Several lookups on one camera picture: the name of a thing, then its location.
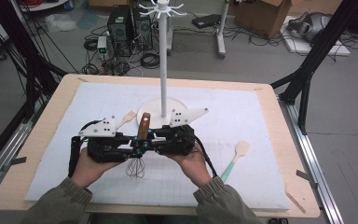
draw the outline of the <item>white round base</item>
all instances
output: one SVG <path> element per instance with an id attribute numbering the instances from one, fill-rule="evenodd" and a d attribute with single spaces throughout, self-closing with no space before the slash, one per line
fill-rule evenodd
<path id="1" fill-rule="evenodd" d="M 180 101 L 173 98 L 167 98 L 167 116 L 163 118 L 161 116 L 161 98 L 152 100 L 141 107 L 138 110 L 136 118 L 138 124 L 141 122 L 144 112 L 150 114 L 150 126 L 151 129 L 161 128 L 162 125 L 168 125 L 171 121 L 171 113 L 173 109 L 186 109 L 187 107 Z"/>

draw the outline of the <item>aluminum rail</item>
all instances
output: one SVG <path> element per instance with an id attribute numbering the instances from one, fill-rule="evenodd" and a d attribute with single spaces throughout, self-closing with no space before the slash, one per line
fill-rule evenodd
<path id="1" fill-rule="evenodd" d="M 324 206 L 324 211 L 331 224 L 343 224 L 341 214 L 338 211 L 337 204 L 333 198 L 330 188 L 324 178 L 324 173 L 319 165 L 318 159 L 313 151 L 310 139 L 307 135 L 301 132 L 301 129 L 297 125 L 298 113 L 294 105 L 284 105 L 287 110 L 290 122 L 295 131 L 297 141 L 301 147 L 302 155 L 305 162 L 308 165 L 308 170 L 313 178 L 313 181 L 318 184 L 318 194 L 320 200 Z"/>
<path id="2" fill-rule="evenodd" d="M 41 111 L 41 104 L 36 103 L 35 111 Z M 21 123 L 13 134 L 9 137 L 3 149 L 0 151 L 0 180 L 6 174 L 8 168 L 12 165 L 12 160 L 17 156 L 21 147 L 25 143 L 28 135 L 34 127 L 38 118 L 38 113 L 28 119 L 27 122 Z"/>

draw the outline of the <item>concrete floor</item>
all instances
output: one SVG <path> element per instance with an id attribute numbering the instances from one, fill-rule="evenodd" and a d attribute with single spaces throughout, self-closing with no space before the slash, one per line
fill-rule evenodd
<path id="1" fill-rule="evenodd" d="M 51 13 L 68 13 L 80 21 L 85 10 L 66 12 L 60 8 L 35 15 L 38 19 Z M 227 26 L 235 27 L 229 22 Z M 84 38 L 90 31 L 106 24 L 99 18 L 89 29 L 50 34 L 76 70 L 85 64 Z M 189 19 L 174 21 L 194 28 Z M 51 60 L 60 68 L 74 69 L 48 42 Z M 227 56 L 217 55 L 213 35 L 175 32 L 172 54 L 168 58 L 169 77 L 236 82 L 272 83 L 301 65 L 304 57 L 289 53 L 286 46 L 257 46 L 249 43 L 248 35 L 225 38 Z M 358 49 L 350 49 L 350 57 L 324 59 L 316 71 L 310 88 L 307 131 L 324 176 L 345 223 L 358 223 Z M 159 77 L 158 69 L 131 69 L 126 76 Z M 17 73 L 10 60 L 0 61 L 0 132 L 22 106 L 25 97 Z M 18 223 L 22 212 L 0 211 L 0 223 Z M 290 218 L 290 223 L 328 223 L 324 215 L 316 219 Z"/>

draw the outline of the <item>white pole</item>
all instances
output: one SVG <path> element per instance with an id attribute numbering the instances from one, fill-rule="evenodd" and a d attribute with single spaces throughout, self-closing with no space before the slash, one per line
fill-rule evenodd
<path id="1" fill-rule="evenodd" d="M 225 3 L 223 4 L 222 17 L 220 18 L 219 35 L 222 35 L 223 30 L 225 29 L 228 7 L 229 0 L 225 0 Z"/>
<path id="2" fill-rule="evenodd" d="M 160 10 L 167 5 L 158 4 Z M 161 79 L 161 116 L 167 117 L 167 13 L 161 13 L 159 17 L 159 68 Z"/>

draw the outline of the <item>computer tower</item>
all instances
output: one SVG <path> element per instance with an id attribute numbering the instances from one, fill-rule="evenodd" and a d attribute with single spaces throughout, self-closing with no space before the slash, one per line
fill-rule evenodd
<path id="1" fill-rule="evenodd" d="M 135 30 L 135 37 L 138 43 L 139 49 L 152 49 L 153 48 L 153 38 L 152 38 L 152 28 L 151 20 L 149 15 L 142 15 L 141 12 L 148 12 L 147 9 L 141 7 L 133 7 L 133 23 Z"/>
<path id="2" fill-rule="evenodd" d="M 131 42 L 134 38 L 131 8 L 115 5 L 107 22 L 115 56 L 131 56 Z"/>

